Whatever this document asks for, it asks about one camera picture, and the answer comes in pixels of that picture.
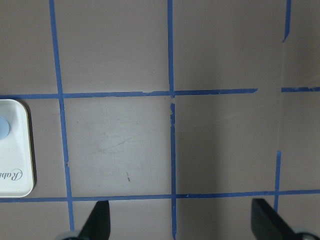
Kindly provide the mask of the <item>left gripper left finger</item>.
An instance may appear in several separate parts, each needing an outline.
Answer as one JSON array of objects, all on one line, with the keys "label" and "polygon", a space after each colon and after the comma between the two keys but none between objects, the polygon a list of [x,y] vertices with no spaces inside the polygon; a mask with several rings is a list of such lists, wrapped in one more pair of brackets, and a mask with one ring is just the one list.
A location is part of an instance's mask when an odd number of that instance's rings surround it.
[{"label": "left gripper left finger", "polygon": [[57,240],[108,240],[111,235],[110,204],[97,201],[81,230],[62,233]]}]

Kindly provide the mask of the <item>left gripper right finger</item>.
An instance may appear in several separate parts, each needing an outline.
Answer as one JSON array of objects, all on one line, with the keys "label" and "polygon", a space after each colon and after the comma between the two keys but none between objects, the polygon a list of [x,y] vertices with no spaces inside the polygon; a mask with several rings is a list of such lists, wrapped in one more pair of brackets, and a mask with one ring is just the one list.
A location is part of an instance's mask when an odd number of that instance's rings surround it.
[{"label": "left gripper right finger", "polygon": [[257,240],[318,240],[308,231],[293,230],[263,198],[251,201],[251,231]]}]

